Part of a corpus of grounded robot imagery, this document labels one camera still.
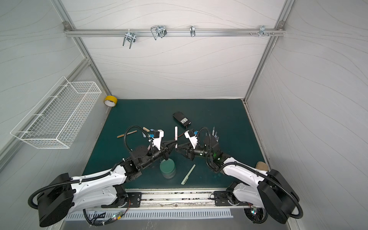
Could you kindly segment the yellow tape roll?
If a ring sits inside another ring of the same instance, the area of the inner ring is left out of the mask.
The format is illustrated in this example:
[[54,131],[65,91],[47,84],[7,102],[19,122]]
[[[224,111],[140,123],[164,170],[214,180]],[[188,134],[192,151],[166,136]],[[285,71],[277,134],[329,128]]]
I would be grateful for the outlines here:
[[118,99],[112,95],[106,96],[104,99],[104,104],[109,107],[115,107],[117,105]]

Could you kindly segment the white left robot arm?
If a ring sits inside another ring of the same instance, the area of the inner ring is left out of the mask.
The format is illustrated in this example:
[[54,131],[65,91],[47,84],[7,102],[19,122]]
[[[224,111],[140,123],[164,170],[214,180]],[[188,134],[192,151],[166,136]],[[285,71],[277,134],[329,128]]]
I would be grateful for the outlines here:
[[142,175],[142,171],[156,161],[169,158],[177,140],[163,141],[164,131],[142,133],[149,146],[128,149],[130,156],[111,169],[85,176],[63,173],[49,185],[36,190],[28,198],[28,206],[38,211],[40,227],[51,226],[68,214],[100,206],[105,209],[123,207],[129,197],[123,187]]

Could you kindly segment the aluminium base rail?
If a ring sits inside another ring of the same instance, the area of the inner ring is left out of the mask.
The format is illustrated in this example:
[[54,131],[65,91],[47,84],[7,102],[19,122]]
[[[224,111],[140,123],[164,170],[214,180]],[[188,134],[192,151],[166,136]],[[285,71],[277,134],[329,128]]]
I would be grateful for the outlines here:
[[193,189],[127,189],[127,192],[139,192],[141,209],[211,209],[216,208],[211,194],[224,191],[225,188]]

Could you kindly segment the metal u-bolt clamp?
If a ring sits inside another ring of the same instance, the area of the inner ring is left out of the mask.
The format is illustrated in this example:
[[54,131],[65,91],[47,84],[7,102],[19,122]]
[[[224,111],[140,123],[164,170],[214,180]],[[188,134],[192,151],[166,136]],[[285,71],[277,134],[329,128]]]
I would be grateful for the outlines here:
[[124,40],[123,40],[123,46],[127,43],[129,43],[129,49],[131,49],[133,43],[136,42],[136,35],[130,31],[125,33]]

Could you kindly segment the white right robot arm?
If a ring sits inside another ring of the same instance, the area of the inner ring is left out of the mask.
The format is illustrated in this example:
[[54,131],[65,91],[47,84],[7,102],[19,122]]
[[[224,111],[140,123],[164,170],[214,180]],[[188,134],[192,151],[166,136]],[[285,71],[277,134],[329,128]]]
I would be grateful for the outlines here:
[[221,150],[217,136],[206,127],[188,130],[184,136],[188,142],[176,150],[190,160],[202,157],[212,172],[235,178],[226,189],[227,202],[231,206],[247,204],[244,212],[252,223],[261,224],[272,217],[285,224],[289,218],[304,216],[300,198],[279,171],[256,169],[236,160]]

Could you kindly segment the brown orange marker pen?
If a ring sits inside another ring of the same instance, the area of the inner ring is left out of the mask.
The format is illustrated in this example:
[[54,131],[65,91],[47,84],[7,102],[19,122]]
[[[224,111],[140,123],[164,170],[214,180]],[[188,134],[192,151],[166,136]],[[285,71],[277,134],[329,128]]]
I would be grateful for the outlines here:
[[134,131],[128,132],[126,134],[121,134],[121,135],[117,136],[117,138],[119,139],[119,138],[122,138],[122,137],[124,137],[126,135],[131,135],[131,134],[136,133],[136,132],[137,132],[137,130],[134,130]]

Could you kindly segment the cork sanding block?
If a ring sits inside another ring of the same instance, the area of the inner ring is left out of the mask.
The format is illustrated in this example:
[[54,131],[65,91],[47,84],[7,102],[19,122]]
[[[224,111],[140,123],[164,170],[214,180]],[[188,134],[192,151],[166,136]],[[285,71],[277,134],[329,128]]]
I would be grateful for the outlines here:
[[258,162],[255,168],[260,171],[269,172],[269,167],[265,162]]

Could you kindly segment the light green pen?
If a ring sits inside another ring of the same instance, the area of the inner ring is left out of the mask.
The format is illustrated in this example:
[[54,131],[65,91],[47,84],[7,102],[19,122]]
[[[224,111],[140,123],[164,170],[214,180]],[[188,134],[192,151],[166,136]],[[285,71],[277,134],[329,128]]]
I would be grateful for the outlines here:
[[191,169],[189,170],[189,172],[186,174],[186,176],[184,177],[184,179],[182,180],[182,182],[181,182],[181,185],[185,185],[186,184],[186,182],[188,181],[188,179],[189,179],[189,176],[190,176],[190,174],[192,173],[192,171],[194,170],[194,168],[196,167],[196,165],[194,164],[192,167],[191,167]]

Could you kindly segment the black battery box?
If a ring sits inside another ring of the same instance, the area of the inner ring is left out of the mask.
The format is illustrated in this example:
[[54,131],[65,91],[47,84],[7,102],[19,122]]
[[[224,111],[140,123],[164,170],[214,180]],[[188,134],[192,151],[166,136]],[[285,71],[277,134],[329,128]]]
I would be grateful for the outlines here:
[[182,112],[175,112],[172,116],[184,127],[188,127],[191,124],[191,121]]

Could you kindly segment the metal bracket clamp right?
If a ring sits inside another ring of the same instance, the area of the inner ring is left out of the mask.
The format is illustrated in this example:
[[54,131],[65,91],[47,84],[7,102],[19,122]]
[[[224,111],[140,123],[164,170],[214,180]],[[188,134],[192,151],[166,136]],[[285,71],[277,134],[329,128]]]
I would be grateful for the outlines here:
[[264,25],[260,26],[258,32],[250,32],[249,33],[250,36],[257,36],[257,37],[270,37],[270,36],[274,36],[275,33],[273,32],[267,32],[266,31],[266,27]]

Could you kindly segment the green lidded round container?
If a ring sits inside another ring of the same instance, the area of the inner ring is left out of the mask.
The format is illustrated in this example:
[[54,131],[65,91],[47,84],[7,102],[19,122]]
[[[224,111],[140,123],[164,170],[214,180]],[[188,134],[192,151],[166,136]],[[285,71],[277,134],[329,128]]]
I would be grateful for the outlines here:
[[162,160],[160,171],[164,178],[171,179],[176,175],[176,166],[172,159]]

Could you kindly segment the metal hook clamp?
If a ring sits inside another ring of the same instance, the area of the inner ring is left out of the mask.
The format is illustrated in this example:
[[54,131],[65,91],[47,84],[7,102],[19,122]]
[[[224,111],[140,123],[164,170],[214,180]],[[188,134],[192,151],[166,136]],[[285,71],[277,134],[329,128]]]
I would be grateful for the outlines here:
[[163,38],[167,35],[167,30],[164,25],[155,25],[150,28],[150,31],[153,35],[154,40],[157,40],[159,37]]

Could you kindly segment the aluminium cross rail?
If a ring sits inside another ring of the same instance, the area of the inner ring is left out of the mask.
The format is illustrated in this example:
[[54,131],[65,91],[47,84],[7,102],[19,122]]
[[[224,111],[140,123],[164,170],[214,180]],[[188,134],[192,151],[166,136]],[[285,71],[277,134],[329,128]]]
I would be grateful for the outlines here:
[[[190,29],[166,29],[165,37],[191,37]],[[195,37],[237,37],[250,36],[250,32],[258,32],[256,29],[198,29],[195,28]],[[67,37],[124,37],[128,31],[136,37],[153,37],[150,29],[75,29],[65,31]],[[286,30],[266,29],[267,32],[275,33],[274,36],[284,36]]]

